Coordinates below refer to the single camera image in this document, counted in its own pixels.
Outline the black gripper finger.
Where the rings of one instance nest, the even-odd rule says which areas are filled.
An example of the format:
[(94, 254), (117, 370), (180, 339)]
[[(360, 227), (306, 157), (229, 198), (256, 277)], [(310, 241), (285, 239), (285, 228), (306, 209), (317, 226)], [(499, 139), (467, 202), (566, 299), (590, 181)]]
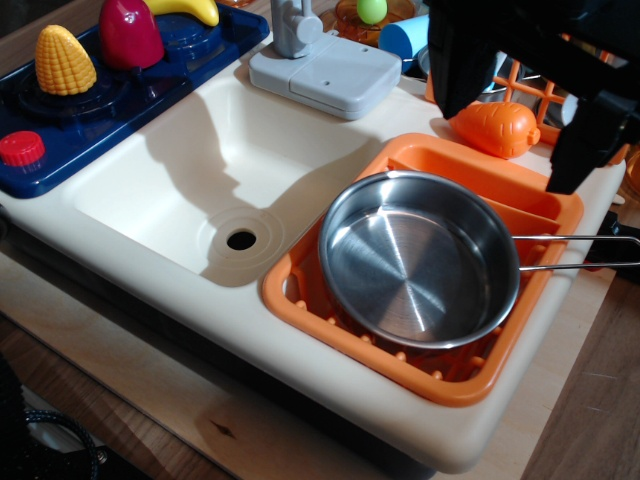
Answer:
[(571, 194), (591, 172), (632, 143), (632, 100), (614, 94), (578, 99), (572, 120), (561, 130), (551, 156), (546, 190)]
[(434, 99), (443, 117), (451, 119), (490, 83), (499, 50), (494, 26), (431, 19), (428, 44)]

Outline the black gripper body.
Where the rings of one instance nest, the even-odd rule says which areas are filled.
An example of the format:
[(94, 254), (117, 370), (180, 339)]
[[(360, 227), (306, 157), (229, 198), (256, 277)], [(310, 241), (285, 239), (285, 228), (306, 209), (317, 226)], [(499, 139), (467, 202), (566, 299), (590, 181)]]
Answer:
[(636, 1), (432, 1), (431, 19), (494, 26), (498, 52), (571, 94), (639, 99)]

